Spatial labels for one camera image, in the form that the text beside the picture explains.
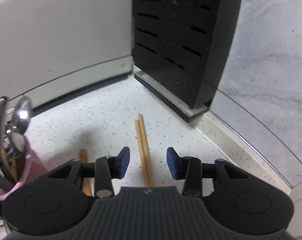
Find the black knife block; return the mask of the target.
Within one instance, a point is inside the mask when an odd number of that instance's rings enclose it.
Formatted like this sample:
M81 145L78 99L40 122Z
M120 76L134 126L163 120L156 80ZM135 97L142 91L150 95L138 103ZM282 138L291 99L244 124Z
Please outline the black knife block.
M186 122L217 92L241 0L133 0L135 78Z

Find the wooden chopstick under gripper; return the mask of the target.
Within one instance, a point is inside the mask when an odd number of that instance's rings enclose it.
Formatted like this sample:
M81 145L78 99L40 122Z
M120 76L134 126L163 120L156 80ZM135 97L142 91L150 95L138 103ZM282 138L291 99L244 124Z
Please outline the wooden chopstick under gripper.
M86 149L80 149L78 152L78 157L82 161L82 175L83 175L83 183L82 183L82 191L89 197L92 197L91 184L90 179L88 177L88 169L86 164L88 163L88 153Z

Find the metal spoon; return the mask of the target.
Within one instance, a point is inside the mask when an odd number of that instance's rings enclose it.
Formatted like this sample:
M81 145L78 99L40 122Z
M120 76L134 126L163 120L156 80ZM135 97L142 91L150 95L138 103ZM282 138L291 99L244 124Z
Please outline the metal spoon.
M31 117L33 115L32 100L28 96L23 96L17 103L12 115L12 120L6 126L6 134L19 133L24 135Z

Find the pink mesh utensil cup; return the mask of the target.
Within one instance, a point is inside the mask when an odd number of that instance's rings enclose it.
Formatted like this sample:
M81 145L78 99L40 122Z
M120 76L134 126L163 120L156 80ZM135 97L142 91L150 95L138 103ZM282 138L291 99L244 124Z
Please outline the pink mesh utensil cup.
M14 184L10 191L5 191L0 187L0 201L5 200L12 192L28 184L48 172L36 152L31 148L28 139L26 139L26 164L20 180Z

